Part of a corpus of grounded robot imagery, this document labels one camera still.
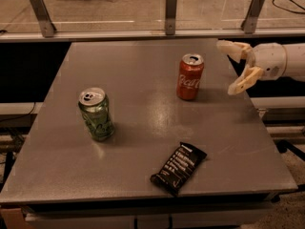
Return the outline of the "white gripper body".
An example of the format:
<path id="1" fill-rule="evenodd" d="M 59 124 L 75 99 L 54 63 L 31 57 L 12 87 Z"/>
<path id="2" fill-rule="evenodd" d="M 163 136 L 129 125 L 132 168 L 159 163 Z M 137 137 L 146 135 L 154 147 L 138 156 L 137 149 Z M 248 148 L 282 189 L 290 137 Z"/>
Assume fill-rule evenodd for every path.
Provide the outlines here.
<path id="1" fill-rule="evenodd" d="M 277 80 L 286 70 L 286 50 L 277 43 L 259 44 L 253 48 L 255 80 Z"/>

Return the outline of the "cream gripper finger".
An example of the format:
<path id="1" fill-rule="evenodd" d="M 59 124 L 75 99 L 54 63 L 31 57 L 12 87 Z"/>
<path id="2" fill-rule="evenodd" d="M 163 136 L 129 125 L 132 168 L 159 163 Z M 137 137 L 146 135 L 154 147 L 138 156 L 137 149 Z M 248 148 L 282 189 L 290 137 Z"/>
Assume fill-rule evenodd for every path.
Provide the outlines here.
<path id="1" fill-rule="evenodd" d="M 228 95 L 241 94 L 251 88 L 263 73 L 264 70 L 260 67 L 246 65 L 242 74 L 229 86 Z"/>
<path id="2" fill-rule="evenodd" d="M 241 60 L 254 62 L 253 48 L 248 43 L 218 40 L 216 47 L 236 63 L 239 63 Z"/>

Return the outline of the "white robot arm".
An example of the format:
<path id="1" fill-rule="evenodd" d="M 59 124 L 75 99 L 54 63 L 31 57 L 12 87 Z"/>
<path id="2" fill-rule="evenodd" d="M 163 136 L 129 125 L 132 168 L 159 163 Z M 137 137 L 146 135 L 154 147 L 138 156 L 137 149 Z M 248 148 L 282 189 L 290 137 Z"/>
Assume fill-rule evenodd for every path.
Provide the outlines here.
<path id="1" fill-rule="evenodd" d="M 298 81 L 304 80 L 304 43 L 263 43 L 252 47 L 248 43 L 218 40 L 216 46 L 234 62 L 246 61 L 241 75 L 229 86 L 229 95 L 248 90 L 257 80 L 277 80 L 284 76 Z"/>

